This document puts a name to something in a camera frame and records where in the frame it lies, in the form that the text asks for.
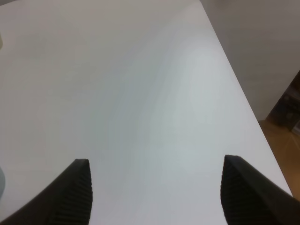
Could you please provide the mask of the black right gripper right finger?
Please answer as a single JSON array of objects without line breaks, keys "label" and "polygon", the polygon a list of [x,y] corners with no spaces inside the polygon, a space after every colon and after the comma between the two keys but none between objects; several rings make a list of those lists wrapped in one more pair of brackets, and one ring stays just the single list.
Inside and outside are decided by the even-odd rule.
[{"label": "black right gripper right finger", "polygon": [[239,156],[224,157],[220,199],[229,225],[300,223],[300,202]]}]

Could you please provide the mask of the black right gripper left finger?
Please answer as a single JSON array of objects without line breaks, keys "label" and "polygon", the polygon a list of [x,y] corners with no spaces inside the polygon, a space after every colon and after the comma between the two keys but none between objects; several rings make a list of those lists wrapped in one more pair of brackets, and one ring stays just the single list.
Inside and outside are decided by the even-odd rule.
[{"label": "black right gripper left finger", "polygon": [[88,159],[74,160],[42,192],[2,225],[88,225],[93,191]]}]

